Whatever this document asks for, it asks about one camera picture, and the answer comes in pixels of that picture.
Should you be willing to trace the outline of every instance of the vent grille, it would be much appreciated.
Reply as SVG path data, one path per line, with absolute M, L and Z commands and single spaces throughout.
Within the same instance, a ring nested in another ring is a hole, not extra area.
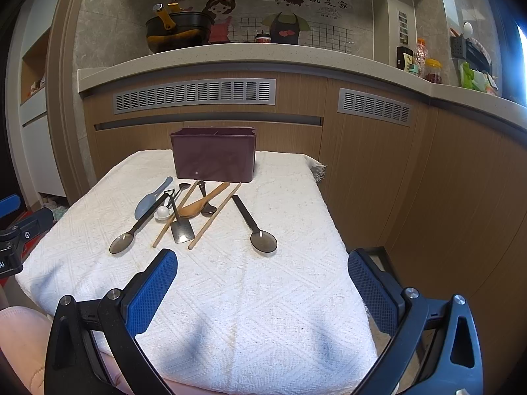
M 341 88 L 337 111 L 409 126 L 412 107 L 382 96 Z
M 408 45 L 408 16 L 399 10 L 399 41 Z
M 202 104 L 274 105 L 276 80 L 269 78 L 221 78 L 181 81 L 135 89 L 113 96 L 114 114 Z

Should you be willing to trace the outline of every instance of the green shirt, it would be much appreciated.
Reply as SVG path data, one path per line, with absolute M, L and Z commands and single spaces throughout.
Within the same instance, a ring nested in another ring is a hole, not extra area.
M 272 22 L 276 19 L 276 16 L 278 15 L 279 13 L 270 14 L 262 21 L 262 25 L 270 27 Z M 309 31 L 309 25 L 307 24 L 306 20 L 304 18 L 300 18 L 300 16 L 296 16 L 295 18 L 294 14 L 280 14 L 280 19 L 278 20 L 283 23 L 291 23 L 294 25 L 296 19 L 298 19 L 298 26 L 300 27 L 300 31 Z

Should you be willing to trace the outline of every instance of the yellow lid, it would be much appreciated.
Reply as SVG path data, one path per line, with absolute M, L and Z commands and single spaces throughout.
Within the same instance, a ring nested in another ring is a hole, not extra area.
M 431 67 L 434 67 L 434 68 L 443 68 L 443 65 L 436 59 L 427 59 L 425 61 L 425 64 L 430 65 Z

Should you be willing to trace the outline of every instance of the blue spoon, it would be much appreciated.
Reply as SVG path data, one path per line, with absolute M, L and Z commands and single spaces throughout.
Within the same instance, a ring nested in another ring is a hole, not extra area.
M 164 191 L 170 185 L 172 181 L 174 181 L 174 178 L 167 177 L 165 182 L 161 184 L 161 186 L 156 191 L 154 191 L 153 193 L 148 193 L 146 196 L 144 196 L 143 199 L 139 201 L 139 203 L 137 204 L 137 207 L 135 208 L 135 212 L 134 212 L 134 216 L 136 220 L 140 219 L 148 211 L 148 209 L 150 209 L 150 207 L 155 203 L 155 198 L 162 191 Z

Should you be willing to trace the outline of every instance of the purple utensil holder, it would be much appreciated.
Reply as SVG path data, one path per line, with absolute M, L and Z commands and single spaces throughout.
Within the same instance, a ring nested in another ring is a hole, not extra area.
M 186 127 L 170 134 L 178 178 L 251 182 L 255 131 L 251 127 Z

